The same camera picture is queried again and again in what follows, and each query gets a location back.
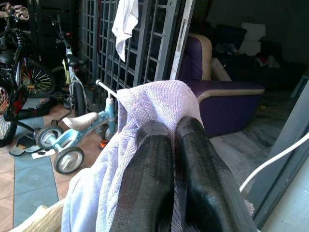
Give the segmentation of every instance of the white handlebar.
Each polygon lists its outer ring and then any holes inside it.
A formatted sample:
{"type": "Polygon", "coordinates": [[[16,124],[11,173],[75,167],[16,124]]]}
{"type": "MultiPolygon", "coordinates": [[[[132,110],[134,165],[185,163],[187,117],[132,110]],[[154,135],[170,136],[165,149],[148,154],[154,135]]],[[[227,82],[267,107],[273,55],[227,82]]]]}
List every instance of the white handlebar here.
{"type": "Polygon", "coordinates": [[[118,98],[118,95],[112,91],[110,88],[108,88],[103,82],[101,82],[99,79],[96,80],[96,85],[97,86],[101,86],[103,89],[105,89],[106,91],[108,91],[108,94],[112,94],[114,97],[118,98]]]}

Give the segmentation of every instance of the light purple towel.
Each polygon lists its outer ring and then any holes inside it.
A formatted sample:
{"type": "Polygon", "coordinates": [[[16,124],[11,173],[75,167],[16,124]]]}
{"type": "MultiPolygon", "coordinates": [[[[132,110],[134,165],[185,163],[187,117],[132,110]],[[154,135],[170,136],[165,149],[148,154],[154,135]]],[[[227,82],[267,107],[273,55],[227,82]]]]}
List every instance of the light purple towel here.
{"type": "MultiPolygon", "coordinates": [[[[200,122],[199,105],[190,88],[181,81],[159,81],[118,91],[118,133],[89,169],[70,182],[62,215],[62,232],[108,232],[118,201],[126,166],[135,154],[135,135],[149,120],[166,125],[175,154],[175,130],[184,116],[200,122]]],[[[175,186],[171,231],[180,232],[181,216],[175,186]]]]}

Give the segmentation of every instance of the light blue tricycle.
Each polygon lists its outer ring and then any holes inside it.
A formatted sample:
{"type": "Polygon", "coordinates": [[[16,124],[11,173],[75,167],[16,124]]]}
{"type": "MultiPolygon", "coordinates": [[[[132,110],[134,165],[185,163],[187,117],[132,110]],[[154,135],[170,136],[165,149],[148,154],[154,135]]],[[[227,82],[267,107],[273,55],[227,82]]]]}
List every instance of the light blue tricycle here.
{"type": "Polygon", "coordinates": [[[58,155],[54,161],[54,168],[61,174],[70,174],[76,171],[84,161],[84,152],[77,145],[83,137],[97,127],[102,126],[101,135],[110,140],[116,133],[116,116],[114,114],[114,100],[117,94],[105,86],[100,80],[96,81],[108,92],[105,110],[99,113],[91,112],[80,117],[65,117],[62,121],[70,128],[64,132],[61,127],[50,126],[40,129],[35,141],[42,149],[55,149],[58,155]]]}

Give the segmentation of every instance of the training wheel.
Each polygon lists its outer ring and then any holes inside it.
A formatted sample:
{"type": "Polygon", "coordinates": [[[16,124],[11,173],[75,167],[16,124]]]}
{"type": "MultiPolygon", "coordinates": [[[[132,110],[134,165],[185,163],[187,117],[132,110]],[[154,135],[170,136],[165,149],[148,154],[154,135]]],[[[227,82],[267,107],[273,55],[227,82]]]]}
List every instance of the training wheel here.
{"type": "Polygon", "coordinates": [[[36,144],[42,149],[51,149],[53,146],[47,141],[49,136],[54,136],[56,139],[63,134],[63,129],[58,126],[44,127],[40,129],[35,136],[36,144]]]}
{"type": "Polygon", "coordinates": [[[111,140],[112,137],[114,136],[114,134],[111,133],[110,127],[108,124],[104,124],[101,127],[101,132],[100,132],[100,136],[102,140],[111,140]]]}
{"type": "Polygon", "coordinates": [[[61,174],[75,172],[84,161],[84,152],[79,147],[68,147],[58,153],[54,169],[61,174]]]}

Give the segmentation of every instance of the gray marble floor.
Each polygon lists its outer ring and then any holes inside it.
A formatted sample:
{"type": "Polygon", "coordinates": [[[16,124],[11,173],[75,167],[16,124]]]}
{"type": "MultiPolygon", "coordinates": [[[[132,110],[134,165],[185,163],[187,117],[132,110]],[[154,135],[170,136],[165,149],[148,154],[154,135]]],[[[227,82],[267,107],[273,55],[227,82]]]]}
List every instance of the gray marble floor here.
{"type": "MultiPolygon", "coordinates": [[[[240,186],[249,174],[266,161],[296,100],[292,91],[266,91],[250,124],[242,131],[211,138],[214,148],[231,169],[240,186]]],[[[253,184],[244,191],[246,195],[253,184]]]]}

